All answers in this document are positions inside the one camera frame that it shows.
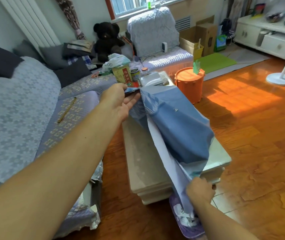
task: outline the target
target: rug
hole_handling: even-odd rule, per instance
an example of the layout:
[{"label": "rug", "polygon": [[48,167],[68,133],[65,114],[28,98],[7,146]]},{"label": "rug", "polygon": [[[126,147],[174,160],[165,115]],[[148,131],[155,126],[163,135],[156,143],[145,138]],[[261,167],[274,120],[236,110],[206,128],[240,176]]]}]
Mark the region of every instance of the rug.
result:
[{"label": "rug", "polygon": [[212,71],[210,73],[207,73],[206,71],[204,81],[269,59],[268,56],[264,56],[260,53],[242,48],[234,43],[230,44],[224,51],[219,52],[219,54],[235,60],[237,64]]},{"label": "rug", "polygon": [[200,62],[200,68],[203,69],[206,74],[237,64],[235,60],[221,53],[213,53],[209,56],[201,57],[198,61]]}]

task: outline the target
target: forearm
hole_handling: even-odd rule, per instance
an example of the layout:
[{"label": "forearm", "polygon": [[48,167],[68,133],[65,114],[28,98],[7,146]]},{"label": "forearm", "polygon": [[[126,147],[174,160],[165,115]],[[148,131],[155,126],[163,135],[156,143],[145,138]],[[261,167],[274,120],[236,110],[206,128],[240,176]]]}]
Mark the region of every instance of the forearm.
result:
[{"label": "forearm", "polygon": [[51,239],[120,122],[99,104],[59,144],[6,181],[0,187],[0,239]]},{"label": "forearm", "polygon": [[208,240],[258,240],[240,224],[208,202],[193,202]]}]

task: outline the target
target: white fan base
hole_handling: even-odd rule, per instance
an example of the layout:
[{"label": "white fan base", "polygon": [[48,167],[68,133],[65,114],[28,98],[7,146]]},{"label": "white fan base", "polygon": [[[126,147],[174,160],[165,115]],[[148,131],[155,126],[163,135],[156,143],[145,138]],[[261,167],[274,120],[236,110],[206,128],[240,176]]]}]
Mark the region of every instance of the white fan base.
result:
[{"label": "white fan base", "polygon": [[276,84],[279,86],[285,86],[285,75],[280,79],[281,73],[272,73],[269,74],[266,78],[266,81],[272,84]]}]

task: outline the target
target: hand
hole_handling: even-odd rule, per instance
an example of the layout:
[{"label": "hand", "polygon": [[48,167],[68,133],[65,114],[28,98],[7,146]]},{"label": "hand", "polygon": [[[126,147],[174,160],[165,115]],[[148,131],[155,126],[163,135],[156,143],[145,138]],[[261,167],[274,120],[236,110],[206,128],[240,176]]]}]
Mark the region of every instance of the hand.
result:
[{"label": "hand", "polygon": [[128,97],[125,97],[125,90],[127,85],[118,83],[112,85],[109,89],[103,92],[100,98],[100,102],[112,109],[120,121],[127,119],[129,110],[140,99],[140,92],[135,92]]},{"label": "hand", "polygon": [[186,188],[186,193],[189,200],[192,202],[195,208],[205,202],[211,202],[212,198],[215,196],[215,191],[212,189],[212,184],[207,182],[207,180],[195,177]]}]

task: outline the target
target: window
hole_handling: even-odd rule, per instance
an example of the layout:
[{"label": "window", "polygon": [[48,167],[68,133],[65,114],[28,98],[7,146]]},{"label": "window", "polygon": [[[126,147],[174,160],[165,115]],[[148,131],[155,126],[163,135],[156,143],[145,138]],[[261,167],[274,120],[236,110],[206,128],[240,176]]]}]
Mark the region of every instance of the window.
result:
[{"label": "window", "polygon": [[[106,0],[112,19],[147,8],[149,0]],[[161,0],[150,0],[151,5]]]}]

